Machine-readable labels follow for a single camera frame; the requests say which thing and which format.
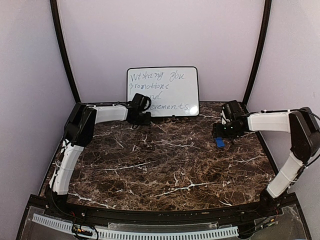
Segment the blue whiteboard eraser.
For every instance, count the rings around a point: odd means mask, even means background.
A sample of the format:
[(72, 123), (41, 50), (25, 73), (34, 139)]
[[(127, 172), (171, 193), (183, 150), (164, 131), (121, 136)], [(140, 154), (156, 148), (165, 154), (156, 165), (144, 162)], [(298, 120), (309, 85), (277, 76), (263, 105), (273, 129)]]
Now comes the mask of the blue whiteboard eraser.
[(217, 148), (224, 148), (225, 147), (225, 143), (222, 137), (216, 137), (214, 138), (214, 142), (217, 146)]

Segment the white whiteboard with black frame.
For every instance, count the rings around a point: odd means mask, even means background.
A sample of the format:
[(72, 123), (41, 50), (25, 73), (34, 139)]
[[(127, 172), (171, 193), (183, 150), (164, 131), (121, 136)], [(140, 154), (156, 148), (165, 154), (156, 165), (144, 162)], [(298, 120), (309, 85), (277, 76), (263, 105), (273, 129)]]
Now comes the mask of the white whiteboard with black frame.
[(198, 70), (194, 66), (138, 67), (126, 73), (128, 101), (136, 93), (151, 99), (156, 117), (193, 117), (200, 113)]

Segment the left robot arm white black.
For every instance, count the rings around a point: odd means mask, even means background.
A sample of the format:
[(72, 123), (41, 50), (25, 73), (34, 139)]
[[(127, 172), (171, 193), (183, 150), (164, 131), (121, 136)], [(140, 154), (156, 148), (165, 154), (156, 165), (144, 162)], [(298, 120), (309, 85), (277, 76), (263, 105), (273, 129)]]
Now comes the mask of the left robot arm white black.
[(76, 163), (85, 147), (92, 141), (96, 124), (127, 121), (134, 126), (149, 125), (151, 113), (147, 109), (146, 106), (132, 101), (113, 105), (77, 103), (64, 126), (60, 159), (45, 189), (45, 197), (67, 197)]

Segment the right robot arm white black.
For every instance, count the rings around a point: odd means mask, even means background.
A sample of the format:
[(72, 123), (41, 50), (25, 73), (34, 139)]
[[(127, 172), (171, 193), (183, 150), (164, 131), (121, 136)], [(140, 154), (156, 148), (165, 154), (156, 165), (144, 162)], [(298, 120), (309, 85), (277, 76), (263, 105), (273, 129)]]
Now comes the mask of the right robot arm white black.
[(235, 112), (224, 106), (220, 121), (213, 124), (214, 138), (234, 140), (247, 133), (261, 134), (275, 159), (278, 173), (266, 187), (268, 197), (255, 205), (255, 213), (266, 217), (280, 197), (298, 181), (304, 169), (320, 156), (320, 117), (308, 107), (260, 112)]

